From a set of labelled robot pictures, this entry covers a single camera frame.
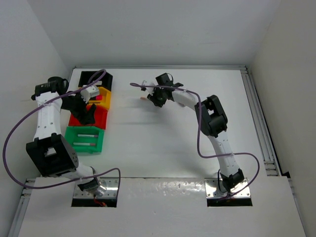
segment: white enclosure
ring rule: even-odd
[[[73,70],[69,90],[78,87],[81,71],[87,69]],[[109,68],[108,72],[113,75],[113,85],[103,151],[79,159],[99,173],[119,167],[123,177],[142,179],[122,179],[117,208],[71,207],[74,184],[44,192],[34,190],[20,237],[44,233],[68,237],[88,233],[114,237],[191,237],[194,233],[201,237],[304,236],[287,178],[266,176],[240,70]],[[207,207],[203,178],[216,177],[218,161],[197,155],[195,113],[170,101],[162,108],[154,107],[150,101],[140,99],[146,93],[129,85],[164,72],[202,98],[216,92],[229,119],[232,150],[251,152],[260,159],[261,172],[250,186],[252,207]],[[69,112],[65,111],[65,126],[68,118]],[[202,137],[201,151],[215,154],[206,137]],[[236,158],[245,176],[252,179],[257,168],[255,160],[250,156]],[[60,181],[38,178],[35,185]],[[229,222],[227,228],[223,228],[225,220]]]
[[[125,177],[118,208],[104,212],[70,208],[73,184],[34,191],[20,236],[80,236],[94,231],[100,236],[300,237],[304,233],[294,200],[306,235],[315,236],[315,11],[314,0],[0,1],[0,146],[19,119],[36,107],[31,100],[36,85],[60,76],[72,78],[75,89],[81,66],[92,70],[101,65],[114,76],[103,152],[79,158],[98,171],[118,166]],[[218,170],[216,159],[204,160],[196,153],[197,123],[190,109],[174,103],[155,108],[139,99],[144,96],[139,89],[128,85],[166,71],[142,68],[154,65],[190,66],[168,67],[168,72],[202,97],[219,96],[228,115],[232,149],[252,152],[260,160],[258,180],[250,188],[253,207],[206,208],[203,186],[181,194],[170,187],[160,189],[160,179],[130,179],[199,183]],[[253,78],[244,66],[240,75],[239,69],[210,70],[203,65],[246,65]],[[36,117],[17,129],[7,149],[8,165],[21,181],[39,176],[25,151]],[[69,112],[63,112],[62,134],[68,119]],[[204,154],[214,152],[204,136],[201,148]],[[237,159],[251,178],[255,161]],[[287,171],[294,196],[285,177],[267,177]],[[3,165],[0,189],[0,236],[5,237],[23,199],[22,188],[9,179]],[[51,200],[58,204],[51,205]],[[99,219],[83,229],[87,216]],[[112,226],[125,229],[114,232]]]

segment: white platform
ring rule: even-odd
[[[75,69],[70,90],[75,90],[81,69]],[[109,69],[114,76],[111,109],[103,151],[80,156],[98,172],[119,167],[124,178],[117,208],[71,207],[74,184],[33,190],[19,237],[303,237],[304,231],[287,178],[267,177],[240,71],[187,69]],[[234,152],[251,152],[261,164],[250,186],[252,207],[207,207],[201,177],[214,176],[218,161],[197,155],[197,119],[187,108],[170,101],[154,107],[130,82],[155,79],[169,72],[201,96],[216,94],[228,116]],[[69,113],[64,112],[63,130]],[[214,154],[202,138],[202,152]],[[251,179],[256,162],[239,157],[245,176]],[[179,188],[177,181],[187,181]],[[36,186],[62,179],[38,178]]]
[[[123,179],[117,208],[71,207],[73,183],[33,190],[19,237],[305,236],[286,177],[257,181],[252,207],[207,207],[201,179],[177,180]]]
[[[81,71],[74,69],[69,90],[78,88]],[[163,108],[150,101],[130,82],[155,80],[169,72],[175,82],[196,91],[202,99],[217,95],[228,117],[228,135],[234,152],[251,152],[260,161],[262,155],[249,103],[239,70],[193,69],[108,69],[113,75],[111,108],[108,113],[103,151],[96,156],[79,156],[81,162],[98,172],[119,167],[123,177],[211,177],[217,172],[217,159],[202,159],[197,154],[197,117],[189,108],[167,101]],[[70,113],[61,119],[68,125]],[[203,154],[215,154],[209,140],[201,135]],[[245,176],[252,177],[256,162],[252,157],[237,158]]]

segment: rectangular cutout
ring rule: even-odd
[[[219,184],[221,189],[222,179],[219,179]],[[242,183],[236,185],[234,189],[231,190],[232,193],[238,192],[242,188],[248,185],[247,179],[244,179]],[[205,179],[205,191],[206,191],[206,199],[207,206],[252,206],[251,194],[249,187],[245,188],[240,193],[236,194],[230,199],[225,199],[218,201],[218,199],[226,196],[226,193],[222,193],[218,188],[218,179]]]
[[[100,184],[103,187],[106,187],[107,190],[102,197],[97,198],[97,201],[101,203],[104,202],[106,204],[105,207],[116,207],[119,178],[100,177]],[[94,202],[92,194],[81,191],[77,185],[75,186],[73,201],[72,201],[71,206],[72,207],[102,207],[101,205]]]

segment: white wall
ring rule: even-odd
[[[68,71],[26,0],[0,1],[0,147],[10,129],[36,103],[30,100],[35,85],[50,76],[67,77]],[[36,116],[12,136],[7,158],[21,181],[38,174],[25,151],[33,139]],[[0,165],[0,236],[6,236],[22,188],[11,181]]]
[[[316,1],[283,0],[252,74],[308,236],[316,236]]]
[[[249,64],[280,0],[28,0],[70,65]]]

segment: metal frame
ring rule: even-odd
[[[141,66],[118,66],[118,65],[93,65],[93,66],[75,66],[73,69],[214,69],[214,70],[246,70],[244,65],[226,65],[226,66],[212,66],[212,65],[141,65]]]
[[[35,179],[27,179],[25,184],[33,186]],[[30,198],[31,198],[32,189],[24,188],[20,197],[20,202],[16,209],[11,228],[8,234],[8,237],[18,237],[20,229],[23,223],[23,219],[26,213],[26,208],[28,207]]]
[[[258,140],[263,155],[266,173],[268,176],[282,175],[267,123],[260,105],[259,97],[247,68],[241,70],[241,77],[248,97],[252,118],[257,131]]]

